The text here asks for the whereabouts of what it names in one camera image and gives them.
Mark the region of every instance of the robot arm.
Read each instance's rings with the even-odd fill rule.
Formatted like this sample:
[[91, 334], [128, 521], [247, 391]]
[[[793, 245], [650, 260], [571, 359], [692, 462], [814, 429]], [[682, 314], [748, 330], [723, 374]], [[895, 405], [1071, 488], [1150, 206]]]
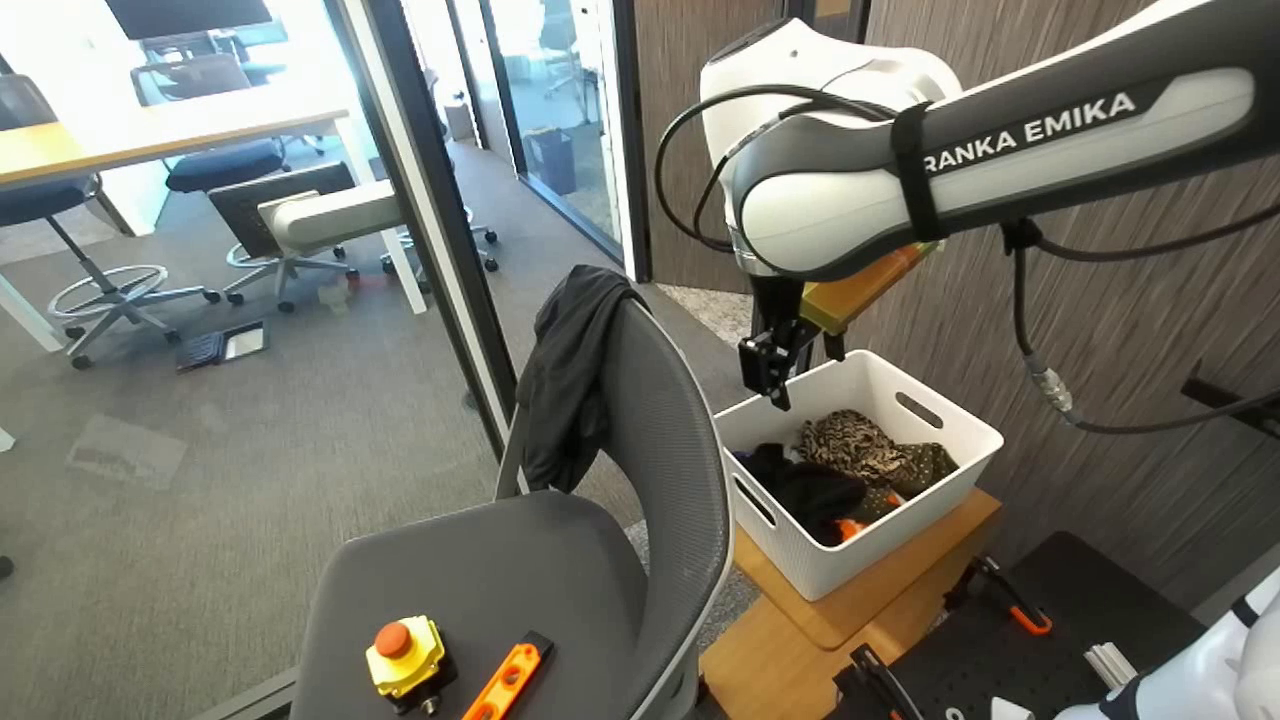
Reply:
[[[938, 230], [961, 230], [1267, 154], [1280, 148], [1276, 28], [1280, 0], [1162, 0], [973, 93], [951, 93], [949, 73], [926, 63], [915, 74], [932, 84], [891, 93], [874, 84], [883, 53], [842, 42], [846, 63], [833, 69], [823, 42], [836, 39], [814, 39], [823, 53], [783, 63], [795, 84], [891, 110], [937, 104], [919, 114], [915, 151], [895, 151], [891, 120], [779, 114], [788, 104], [774, 96], [706, 110], [712, 159], [728, 154], [718, 180], [735, 252], [750, 275], [836, 279], [926, 240], [926, 202]], [[758, 74], [766, 42], [712, 59], [703, 96]]]

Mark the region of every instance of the glass door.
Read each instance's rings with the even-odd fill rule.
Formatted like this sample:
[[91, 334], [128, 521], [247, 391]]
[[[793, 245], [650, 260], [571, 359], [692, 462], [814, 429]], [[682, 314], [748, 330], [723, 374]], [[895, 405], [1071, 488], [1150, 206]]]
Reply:
[[596, 0], [489, 0], [532, 182], [592, 240], [621, 252], [606, 6]]

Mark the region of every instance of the white wall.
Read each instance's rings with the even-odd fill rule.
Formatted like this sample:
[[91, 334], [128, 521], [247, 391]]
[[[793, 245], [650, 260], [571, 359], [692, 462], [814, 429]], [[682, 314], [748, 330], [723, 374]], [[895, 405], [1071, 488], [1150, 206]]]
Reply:
[[[0, 57], [38, 84], [61, 120], [113, 125], [135, 107], [128, 73], [143, 63], [143, 53], [124, 39], [104, 0], [0, 0]], [[143, 235], [162, 202], [162, 169], [104, 171], [104, 190]]]

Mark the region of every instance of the franka emika robot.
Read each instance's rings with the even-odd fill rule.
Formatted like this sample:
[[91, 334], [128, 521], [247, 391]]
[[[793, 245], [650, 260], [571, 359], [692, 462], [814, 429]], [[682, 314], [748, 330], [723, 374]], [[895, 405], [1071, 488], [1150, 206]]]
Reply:
[[[963, 93], [926, 53], [842, 42], [788, 19], [706, 59], [698, 104], [677, 114], [667, 134], [703, 120], [706, 189], [715, 180], [723, 189], [723, 245], [750, 275], [765, 320], [754, 346], [788, 362], [783, 334], [805, 279], [838, 279], [891, 248], [998, 224], [1020, 304], [1024, 248], [1054, 248], [1030, 213], [1280, 151], [1276, 30], [1280, 0], [1158, 0], [1080, 47]], [[706, 240], [698, 230], [706, 196], [688, 224], [658, 189], [665, 213], [697, 240]], [[1096, 260], [1208, 245], [1272, 215], [1280, 206]], [[1020, 307], [1014, 340], [1050, 409], [1090, 429], [1075, 416], [1066, 385], [1036, 359]], [[1276, 597], [1280, 568], [1194, 643], [1140, 674], [1122, 705], [1080, 705], [1061, 714], [1118, 706], [1140, 720], [1276, 720]]]

